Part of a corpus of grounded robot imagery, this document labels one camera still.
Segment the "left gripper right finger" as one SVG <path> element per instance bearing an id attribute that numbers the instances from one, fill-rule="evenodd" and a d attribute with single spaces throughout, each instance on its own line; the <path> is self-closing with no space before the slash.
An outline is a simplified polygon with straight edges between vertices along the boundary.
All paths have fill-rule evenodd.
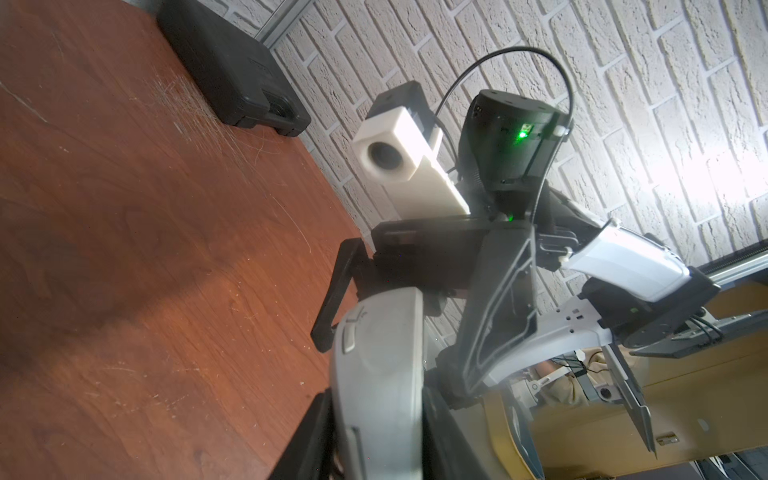
<path id="1" fill-rule="evenodd" d="M 422 399 L 423 478 L 489 479 L 441 394 L 436 389 L 425 386 Z"/>

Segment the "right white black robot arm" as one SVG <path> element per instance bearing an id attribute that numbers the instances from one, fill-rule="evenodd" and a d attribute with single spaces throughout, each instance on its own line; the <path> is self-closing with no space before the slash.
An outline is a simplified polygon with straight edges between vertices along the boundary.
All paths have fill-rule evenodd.
<path id="1" fill-rule="evenodd" d="M 426 316 L 450 297 L 465 310 L 456 343 L 438 361 L 446 394 L 475 397 L 543 360 L 607 347 L 609 368 L 640 388 L 618 349 L 671 336 L 718 292 L 655 238 L 603 221 L 550 188 L 544 173 L 571 118 L 518 95 L 483 90 L 460 138 L 460 180 L 435 156 L 437 116 L 410 81 L 378 95 L 353 141 L 366 173 L 388 192 L 399 219 L 339 249 L 311 331 L 331 348 L 349 285 L 360 299 L 418 289 Z"/>

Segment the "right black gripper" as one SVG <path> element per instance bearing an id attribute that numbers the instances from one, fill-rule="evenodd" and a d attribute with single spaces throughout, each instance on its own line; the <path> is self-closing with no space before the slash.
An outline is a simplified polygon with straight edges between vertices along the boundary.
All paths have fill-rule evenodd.
<path id="1" fill-rule="evenodd" d="M 372 239 L 384 279 L 465 301 L 455 342 L 437 357 L 434 386 L 451 408 L 474 404 L 491 370 L 536 332 L 533 225 L 472 216 L 400 220 L 375 227 Z M 332 347 L 334 318 L 366 257 L 361 238 L 341 242 L 310 331 L 320 353 Z"/>

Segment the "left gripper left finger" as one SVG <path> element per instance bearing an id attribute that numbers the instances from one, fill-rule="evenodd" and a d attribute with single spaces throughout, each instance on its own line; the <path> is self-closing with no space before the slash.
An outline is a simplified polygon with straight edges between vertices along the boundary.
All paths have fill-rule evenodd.
<path id="1" fill-rule="evenodd" d="M 329 479 L 332 456 L 332 394 L 326 389 L 312 400 L 268 479 Z"/>

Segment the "white wireless mouse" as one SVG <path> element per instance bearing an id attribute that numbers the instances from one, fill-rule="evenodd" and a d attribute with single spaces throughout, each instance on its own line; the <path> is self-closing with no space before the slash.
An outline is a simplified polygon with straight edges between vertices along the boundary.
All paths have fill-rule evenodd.
<path id="1" fill-rule="evenodd" d="M 331 358 L 335 433 L 347 479 L 423 476 L 424 300 L 373 295 L 339 322 Z"/>

